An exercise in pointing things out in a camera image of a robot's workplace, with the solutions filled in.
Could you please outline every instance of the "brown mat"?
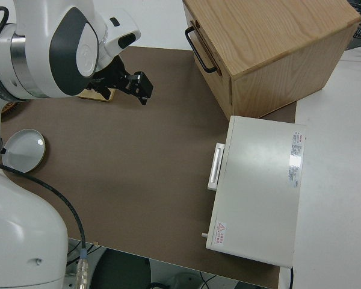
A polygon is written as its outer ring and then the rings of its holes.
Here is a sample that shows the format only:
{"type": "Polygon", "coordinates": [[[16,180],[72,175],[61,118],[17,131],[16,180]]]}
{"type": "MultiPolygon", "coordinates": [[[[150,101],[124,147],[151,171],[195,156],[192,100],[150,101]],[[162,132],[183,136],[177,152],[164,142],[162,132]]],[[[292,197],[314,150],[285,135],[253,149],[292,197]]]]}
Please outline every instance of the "brown mat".
{"type": "MultiPolygon", "coordinates": [[[[24,128],[44,135],[47,153],[32,175],[68,197],[88,241],[277,288],[278,267],[207,250],[200,236],[208,231],[214,202],[207,182],[215,143],[225,141],[229,123],[192,52],[129,48],[122,56],[130,73],[143,70],[153,82],[146,107],[122,92],[108,103],[35,100],[3,121],[4,141],[24,128]]],[[[268,118],[294,121],[294,111],[292,105],[268,118]]],[[[50,202],[69,236],[79,238],[60,200],[11,178],[50,202]]]]}

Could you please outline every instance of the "wooden box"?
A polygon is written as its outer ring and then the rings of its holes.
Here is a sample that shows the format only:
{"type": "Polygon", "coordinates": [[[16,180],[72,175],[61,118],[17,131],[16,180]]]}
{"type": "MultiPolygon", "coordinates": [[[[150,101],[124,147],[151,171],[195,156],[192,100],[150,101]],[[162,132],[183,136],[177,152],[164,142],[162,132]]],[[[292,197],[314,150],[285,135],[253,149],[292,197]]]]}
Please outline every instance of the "wooden box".
{"type": "Polygon", "coordinates": [[[186,37],[227,118],[262,117],[322,89],[360,21],[346,0],[183,2],[186,37]]]}

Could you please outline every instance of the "small wooden block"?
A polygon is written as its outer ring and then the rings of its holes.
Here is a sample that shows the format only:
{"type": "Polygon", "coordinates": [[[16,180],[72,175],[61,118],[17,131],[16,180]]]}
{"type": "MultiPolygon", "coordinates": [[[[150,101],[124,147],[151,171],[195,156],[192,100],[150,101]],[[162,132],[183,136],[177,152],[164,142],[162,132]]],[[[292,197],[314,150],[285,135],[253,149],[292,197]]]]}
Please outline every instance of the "small wooden block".
{"type": "Polygon", "coordinates": [[[93,101],[111,101],[114,98],[115,90],[116,89],[110,89],[110,99],[105,99],[100,93],[94,91],[93,89],[83,90],[81,93],[78,94],[78,97],[84,99],[91,99],[93,101]]]}

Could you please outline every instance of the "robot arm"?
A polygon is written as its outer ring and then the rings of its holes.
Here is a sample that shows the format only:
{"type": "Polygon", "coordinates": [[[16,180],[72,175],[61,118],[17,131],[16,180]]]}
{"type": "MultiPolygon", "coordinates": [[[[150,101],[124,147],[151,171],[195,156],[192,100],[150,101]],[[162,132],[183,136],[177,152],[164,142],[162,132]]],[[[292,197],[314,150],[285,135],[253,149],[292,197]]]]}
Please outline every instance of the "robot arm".
{"type": "MultiPolygon", "coordinates": [[[[120,89],[146,104],[150,81],[143,72],[127,73],[118,55],[140,37],[123,10],[100,15],[91,0],[14,5],[17,24],[5,25],[7,10],[1,8],[0,117],[6,102],[74,96],[83,89],[105,98],[108,88],[120,89]]],[[[60,215],[0,170],[0,288],[60,289],[66,253],[60,215]]]]}
{"type": "Polygon", "coordinates": [[[150,81],[143,72],[130,76],[118,56],[140,38],[125,11],[100,15],[91,0],[14,0],[14,6],[17,25],[0,33],[0,80],[9,94],[61,98],[95,89],[108,98],[115,88],[146,104],[150,81]]]}

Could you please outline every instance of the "white box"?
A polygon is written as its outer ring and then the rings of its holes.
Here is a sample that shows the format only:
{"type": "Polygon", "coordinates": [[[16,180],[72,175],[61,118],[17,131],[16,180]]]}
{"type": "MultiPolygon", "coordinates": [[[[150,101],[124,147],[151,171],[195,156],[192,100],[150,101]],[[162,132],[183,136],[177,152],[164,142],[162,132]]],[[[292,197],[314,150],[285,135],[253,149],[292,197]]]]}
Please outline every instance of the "white box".
{"type": "Polygon", "coordinates": [[[230,118],[206,248],[292,267],[305,133],[230,118]]]}

